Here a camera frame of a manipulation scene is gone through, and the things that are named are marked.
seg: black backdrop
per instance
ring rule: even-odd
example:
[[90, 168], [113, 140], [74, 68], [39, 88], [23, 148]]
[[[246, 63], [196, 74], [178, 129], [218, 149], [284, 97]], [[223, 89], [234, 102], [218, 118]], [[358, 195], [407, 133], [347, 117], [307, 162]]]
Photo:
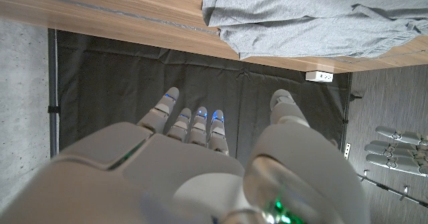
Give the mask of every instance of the black backdrop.
[[230, 155], [242, 164], [270, 123], [270, 98], [279, 88], [292, 93], [312, 128], [340, 144], [348, 74], [335, 74], [332, 83], [304, 75], [59, 31], [60, 150], [110, 124], [137, 123], [172, 86], [180, 98], [165, 130], [185, 107], [204, 106], [209, 117], [221, 109]]

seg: concrete floor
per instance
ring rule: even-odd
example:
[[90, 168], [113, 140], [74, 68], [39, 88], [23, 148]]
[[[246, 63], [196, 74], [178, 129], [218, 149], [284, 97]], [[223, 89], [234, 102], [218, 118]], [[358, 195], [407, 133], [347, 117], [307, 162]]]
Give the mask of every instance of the concrete floor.
[[0, 19], [0, 211], [49, 160], [47, 29]]

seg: robotic hand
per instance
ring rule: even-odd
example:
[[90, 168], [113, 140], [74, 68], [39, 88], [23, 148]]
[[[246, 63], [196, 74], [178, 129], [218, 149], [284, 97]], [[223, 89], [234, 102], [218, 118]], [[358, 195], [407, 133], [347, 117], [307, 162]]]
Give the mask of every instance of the robotic hand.
[[178, 97], [171, 88], [137, 125], [113, 124], [63, 150], [0, 223], [369, 222], [353, 168], [309, 127], [289, 92], [272, 96], [271, 125], [246, 168], [228, 155], [220, 110], [208, 141], [204, 107], [189, 134], [187, 108], [161, 134]]
[[366, 156], [370, 163], [392, 170], [428, 177], [428, 136], [414, 132], [397, 131], [378, 126], [376, 132], [404, 143], [374, 140], [365, 146], [372, 154]]

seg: metal pole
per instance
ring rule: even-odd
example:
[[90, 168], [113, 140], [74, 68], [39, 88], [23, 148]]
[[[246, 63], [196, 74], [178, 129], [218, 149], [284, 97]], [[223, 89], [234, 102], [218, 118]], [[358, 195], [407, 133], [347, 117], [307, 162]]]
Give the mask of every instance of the metal pole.
[[56, 29], [47, 31], [47, 54], [49, 68], [49, 140], [51, 158], [60, 151], [58, 107], [58, 46]]
[[381, 189], [384, 189], [384, 190], [386, 190], [386, 191], [389, 191], [389, 192], [391, 192], [391, 193], [394, 193], [394, 194], [396, 194], [396, 195], [399, 195], [399, 196], [401, 196], [401, 198], [400, 198], [400, 201], [401, 200], [403, 200], [403, 198], [405, 198], [405, 199], [407, 199], [407, 200], [410, 200], [410, 201], [412, 201], [412, 202], [414, 202], [414, 203], [417, 203], [417, 204], [420, 204], [421, 206], [423, 206], [423, 207], [426, 207], [426, 208], [428, 208], [428, 203], [426, 203], [426, 202], [424, 202], [424, 201], [419, 201], [419, 200], [416, 200], [416, 199], [414, 199], [414, 198], [412, 198], [412, 197], [408, 197], [407, 196], [407, 193], [406, 193], [406, 187], [405, 187], [405, 192], [404, 193], [400, 193], [400, 192], [398, 192], [398, 191], [396, 191], [396, 190], [393, 190], [393, 189], [391, 189], [391, 188], [389, 188], [389, 187], [387, 187], [386, 185], [384, 185], [384, 184], [380, 184], [380, 183], [377, 183], [376, 181], [372, 181], [372, 180], [370, 180], [370, 179], [368, 179], [367, 177], [364, 177], [364, 176], [361, 176], [361, 175], [358, 175], [358, 177], [361, 179], [361, 181], [366, 181], [366, 182], [368, 182], [368, 183], [370, 183], [370, 184], [372, 184], [372, 185], [375, 185], [375, 186], [377, 186], [377, 187], [379, 187], [379, 188], [381, 188]]

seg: white electrical outlet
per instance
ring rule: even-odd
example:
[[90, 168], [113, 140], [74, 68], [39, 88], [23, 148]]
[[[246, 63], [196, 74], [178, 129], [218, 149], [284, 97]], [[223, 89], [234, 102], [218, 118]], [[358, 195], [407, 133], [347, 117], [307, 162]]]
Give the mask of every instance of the white electrical outlet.
[[306, 80], [314, 82], [333, 82], [333, 74], [321, 71], [306, 72]]
[[346, 146], [345, 146], [345, 153], [343, 153], [343, 155], [345, 156], [345, 159], [346, 159], [346, 160], [348, 160], [349, 152], [350, 152], [350, 143], [346, 143]]

